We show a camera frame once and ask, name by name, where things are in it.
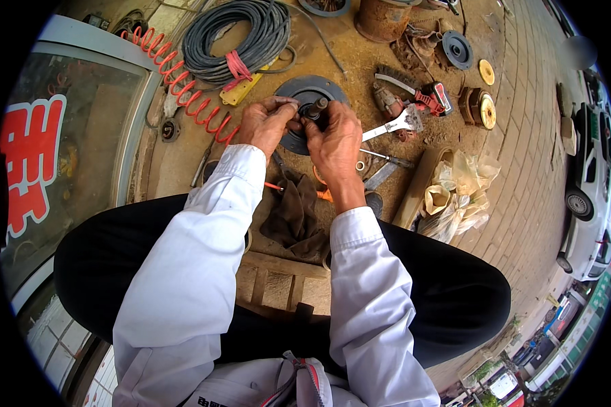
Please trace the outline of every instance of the red chinese character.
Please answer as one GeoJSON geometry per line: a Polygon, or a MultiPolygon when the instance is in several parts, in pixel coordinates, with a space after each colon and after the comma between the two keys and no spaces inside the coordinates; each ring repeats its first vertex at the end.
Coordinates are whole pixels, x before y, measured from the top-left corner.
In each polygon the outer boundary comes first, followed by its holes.
{"type": "Polygon", "coordinates": [[[9,184],[9,225],[13,238],[27,228],[27,217],[40,224],[50,204],[45,187],[57,177],[57,155],[66,97],[16,103],[7,107],[0,131],[9,184]]]}

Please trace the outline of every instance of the white jacket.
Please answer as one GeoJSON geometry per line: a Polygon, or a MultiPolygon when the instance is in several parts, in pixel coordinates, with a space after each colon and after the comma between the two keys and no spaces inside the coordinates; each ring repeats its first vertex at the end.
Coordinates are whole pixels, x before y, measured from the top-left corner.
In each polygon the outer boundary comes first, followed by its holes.
{"type": "MultiPolygon", "coordinates": [[[[432,381],[412,355],[412,279],[372,211],[349,210],[330,230],[330,355],[348,381],[316,359],[214,367],[233,317],[244,236],[262,199],[265,155],[229,146],[193,190],[136,273],[113,328],[114,406],[278,406],[296,387],[300,407],[434,406],[432,381]]],[[[289,349],[277,349],[281,354],[289,349]]],[[[296,355],[299,358],[308,355],[296,355]]]]}

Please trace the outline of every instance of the brown rag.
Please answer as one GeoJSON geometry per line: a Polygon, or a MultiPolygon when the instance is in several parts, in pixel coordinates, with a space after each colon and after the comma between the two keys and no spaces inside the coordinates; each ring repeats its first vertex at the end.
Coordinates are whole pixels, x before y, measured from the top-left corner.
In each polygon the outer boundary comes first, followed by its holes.
{"type": "Polygon", "coordinates": [[[263,236],[279,242],[294,255],[309,258],[330,250],[328,236],[317,226],[315,184],[306,175],[285,171],[287,179],[280,185],[285,188],[278,205],[272,208],[261,226],[263,236]]]}

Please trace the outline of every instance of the person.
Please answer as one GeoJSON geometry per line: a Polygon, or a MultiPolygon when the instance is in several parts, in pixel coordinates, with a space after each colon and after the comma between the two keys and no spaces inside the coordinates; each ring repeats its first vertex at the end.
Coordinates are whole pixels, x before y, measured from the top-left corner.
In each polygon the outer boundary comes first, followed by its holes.
{"type": "Polygon", "coordinates": [[[321,132],[297,110],[252,104],[203,187],[107,210],[59,244],[59,298],[113,343],[114,405],[438,406],[424,368],[503,327],[510,287],[496,268],[366,206],[353,111],[331,102],[321,132]],[[270,156],[299,119],[337,212],[330,316],[271,321],[235,304],[235,274],[270,156]]]}

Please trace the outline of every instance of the yellow disc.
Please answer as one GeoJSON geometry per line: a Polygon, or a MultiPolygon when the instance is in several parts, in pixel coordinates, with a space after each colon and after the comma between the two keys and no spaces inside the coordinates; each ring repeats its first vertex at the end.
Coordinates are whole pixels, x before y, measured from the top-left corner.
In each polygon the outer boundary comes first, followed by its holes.
{"type": "Polygon", "coordinates": [[[484,83],[491,86],[496,82],[496,74],[493,73],[493,68],[491,68],[489,61],[481,59],[478,68],[480,69],[480,76],[484,83]]]}
{"type": "Polygon", "coordinates": [[[496,106],[493,104],[493,99],[488,94],[482,97],[480,102],[480,118],[482,124],[491,130],[496,126],[496,106]]]}

